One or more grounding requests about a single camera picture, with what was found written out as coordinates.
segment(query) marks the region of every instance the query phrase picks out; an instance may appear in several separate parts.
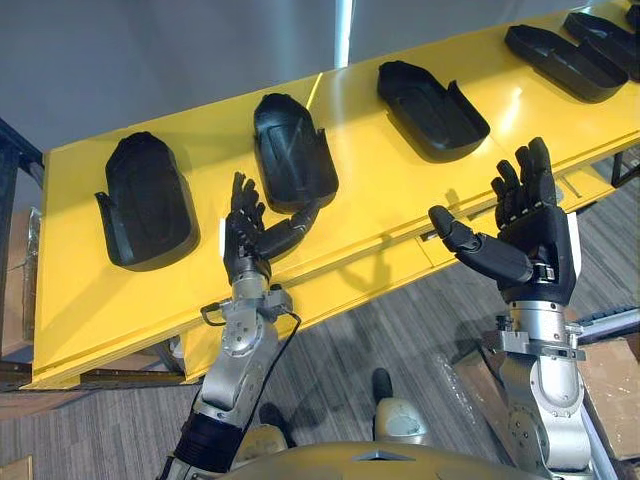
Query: black metal frame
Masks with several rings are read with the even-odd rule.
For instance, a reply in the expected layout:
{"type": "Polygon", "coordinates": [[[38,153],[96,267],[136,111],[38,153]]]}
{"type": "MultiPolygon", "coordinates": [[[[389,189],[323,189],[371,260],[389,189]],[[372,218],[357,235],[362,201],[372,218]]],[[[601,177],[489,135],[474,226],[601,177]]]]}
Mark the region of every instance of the black metal frame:
{"type": "Polygon", "coordinates": [[[622,157],[624,152],[618,152],[613,156],[613,171],[611,172],[611,186],[614,188],[621,187],[632,178],[640,176],[640,165],[627,170],[624,174],[620,174],[622,170],[622,157]]]}
{"type": "MultiPolygon", "coordinates": [[[[0,392],[15,392],[31,382],[31,365],[3,361],[1,346],[9,232],[16,178],[18,168],[31,175],[33,164],[44,168],[42,152],[0,118],[0,392]]],[[[154,347],[154,351],[169,372],[94,369],[81,374],[80,384],[72,390],[159,387],[182,383],[184,373],[180,364],[170,354],[168,341],[154,347]]]]}

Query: robotic arm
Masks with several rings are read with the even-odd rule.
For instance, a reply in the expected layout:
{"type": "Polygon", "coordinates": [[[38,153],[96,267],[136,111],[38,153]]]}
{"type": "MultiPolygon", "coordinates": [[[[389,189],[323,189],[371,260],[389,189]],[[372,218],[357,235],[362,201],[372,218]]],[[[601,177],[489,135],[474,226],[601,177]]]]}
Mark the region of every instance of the robotic arm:
{"type": "Polygon", "coordinates": [[[576,362],[580,329],[564,307],[576,283],[567,215],[556,205],[549,152],[541,138],[516,152],[520,179],[503,160],[491,183],[498,197],[498,238],[473,231],[442,206],[429,217],[445,246],[496,280],[509,314],[484,335],[507,352],[500,376],[509,430],[523,470],[544,478],[592,478],[589,439],[580,416],[584,385],[576,362]]]}
{"type": "Polygon", "coordinates": [[[291,297],[268,287],[269,260],[299,243],[313,224],[317,204],[265,230],[255,183],[236,173],[231,211],[225,221],[224,265],[232,298],[203,307],[205,322],[224,325],[220,353],[196,395],[182,436],[159,480],[215,478],[229,471],[271,370],[300,325],[291,297]],[[224,323],[208,313],[221,310],[224,323]],[[278,352],[274,326],[280,315],[297,320],[278,352]]]}

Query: cardboard box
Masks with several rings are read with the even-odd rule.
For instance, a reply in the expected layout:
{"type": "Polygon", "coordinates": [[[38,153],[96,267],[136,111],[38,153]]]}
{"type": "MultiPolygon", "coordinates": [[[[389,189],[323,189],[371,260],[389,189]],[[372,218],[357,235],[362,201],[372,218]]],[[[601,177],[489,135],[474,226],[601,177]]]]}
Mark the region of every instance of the cardboard box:
{"type": "Polygon", "coordinates": [[[21,356],[26,356],[29,360],[31,357],[38,226],[39,213],[36,210],[17,212],[11,217],[7,276],[4,291],[3,357],[20,350],[28,350],[25,355],[21,356]],[[32,225],[31,239],[29,239],[30,222],[32,225]]]}
{"type": "MultiPolygon", "coordinates": [[[[500,368],[504,355],[494,355],[492,366],[500,368]]],[[[480,410],[483,417],[507,451],[509,458],[515,463],[515,446],[509,434],[509,404],[507,395],[500,382],[493,375],[484,357],[479,351],[471,352],[458,363],[454,370],[469,395],[480,410]]]]}
{"type": "Polygon", "coordinates": [[[31,455],[0,467],[0,480],[32,480],[33,461],[31,455]]]}
{"type": "Polygon", "coordinates": [[[638,334],[582,347],[578,366],[585,405],[608,453],[617,460],[640,457],[640,365],[638,334]]]}

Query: black molded tray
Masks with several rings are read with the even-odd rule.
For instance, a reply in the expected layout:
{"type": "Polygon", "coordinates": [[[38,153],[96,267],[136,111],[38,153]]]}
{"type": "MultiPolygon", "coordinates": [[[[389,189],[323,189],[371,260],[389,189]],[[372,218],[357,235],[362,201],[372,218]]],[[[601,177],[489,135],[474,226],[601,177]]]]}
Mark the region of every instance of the black molded tray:
{"type": "Polygon", "coordinates": [[[96,193],[109,259],[134,271],[180,260],[199,232],[173,153],[149,132],[120,140],[105,167],[109,195],[96,193]]]}
{"type": "Polygon", "coordinates": [[[265,95],[253,114],[256,157],[269,206],[292,213],[311,201],[327,205],[338,191],[323,129],[289,95],[265,95]]]}
{"type": "Polygon", "coordinates": [[[549,30],[509,27],[505,42],[516,55],[580,100],[606,100],[629,78],[589,42],[576,47],[549,30]]]}
{"type": "Polygon", "coordinates": [[[380,65],[378,94],[432,158],[461,158],[489,135],[489,124],[455,81],[445,89],[431,73],[416,65],[402,61],[380,65]]]}
{"type": "Polygon", "coordinates": [[[625,18],[636,32],[640,30],[640,5],[631,5],[625,18]]]}
{"type": "Polygon", "coordinates": [[[580,41],[588,40],[600,53],[640,82],[640,36],[604,18],[570,13],[564,28],[580,41]]]}

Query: gray carpet floor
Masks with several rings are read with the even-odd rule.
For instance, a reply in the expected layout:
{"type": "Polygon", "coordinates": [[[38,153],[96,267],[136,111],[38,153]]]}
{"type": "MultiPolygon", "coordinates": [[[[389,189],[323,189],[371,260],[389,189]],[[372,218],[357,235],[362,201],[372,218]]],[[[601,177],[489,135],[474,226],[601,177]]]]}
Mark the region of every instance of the gray carpet floor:
{"type": "MultiPolygon", "coordinates": [[[[579,216],[578,316],[638,304],[637,180],[579,216]]],[[[494,283],[462,265],[301,332],[265,389],[299,444],[371,438],[370,376],[386,367],[424,412],[437,445],[506,461],[452,363],[504,310],[494,283]]],[[[151,479],[175,447],[195,386],[102,391],[58,410],[0,422],[0,465],[34,456],[37,479],[151,479]]]]}

